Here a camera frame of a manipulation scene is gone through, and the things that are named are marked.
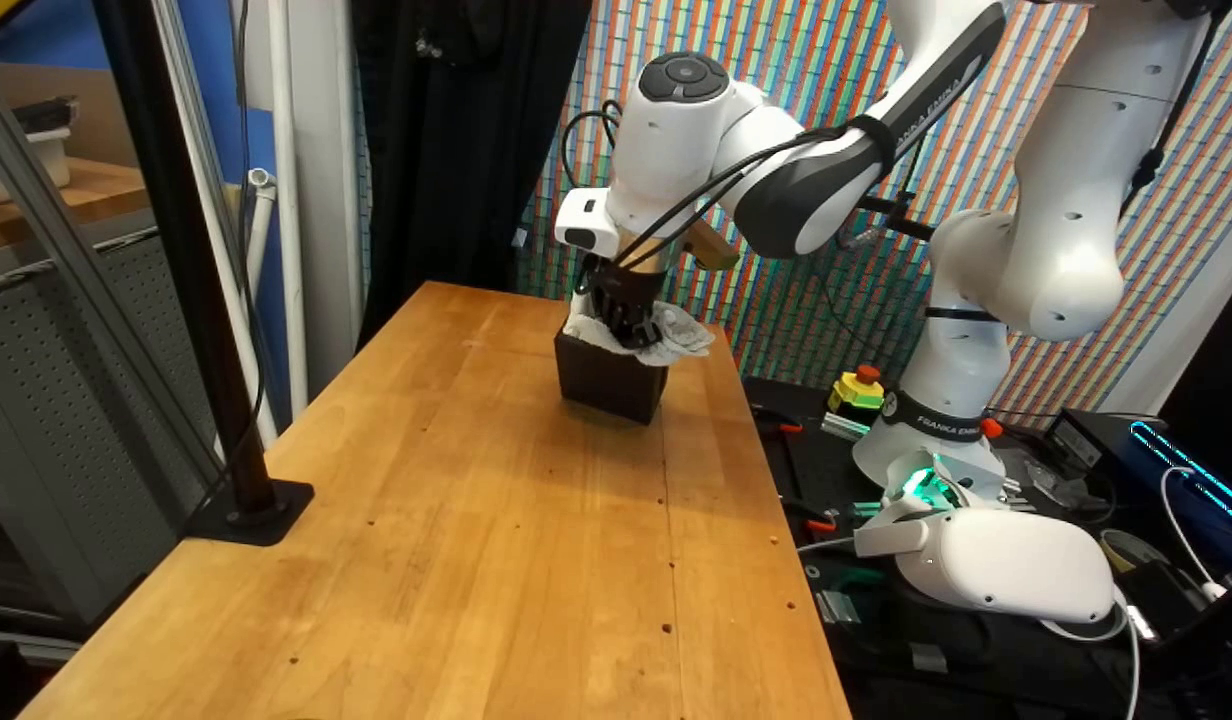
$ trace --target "white device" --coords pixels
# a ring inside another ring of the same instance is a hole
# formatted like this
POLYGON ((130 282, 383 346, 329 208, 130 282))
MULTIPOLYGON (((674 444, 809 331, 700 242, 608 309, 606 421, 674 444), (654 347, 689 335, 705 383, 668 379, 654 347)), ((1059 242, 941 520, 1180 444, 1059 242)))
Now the white device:
MULTIPOLYGON (((920 347, 890 412, 857 442, 857 467, 896 498, 936 458, 968 508, 883 517, 865 554, 896 557, 930 597, 1049 622, 1112 609, 1091 537, 995 508, 1008 476, 981 442, 981 416, 1008 374, 1008 327, 1078 342, 1124 293, 1120 201, 1161 138, 1183 70, 1201 54, 1209 0, 1095 0, 1022 156, 1017 215, 962 212, 934 237, 934 296, 920 347)), ((865 191, 977 82, 1003 34, 995 0, 891 0, 906 73, 842 134, 805 134, 759 88, 720 66, 674 54, 627 88, 611 189, 579 189, 555 242, 590 254, 586 304, 621 346, 663 346, 654 326, 659 257, 700 205, 720 201, 764 257, 826 249, 865 191)))

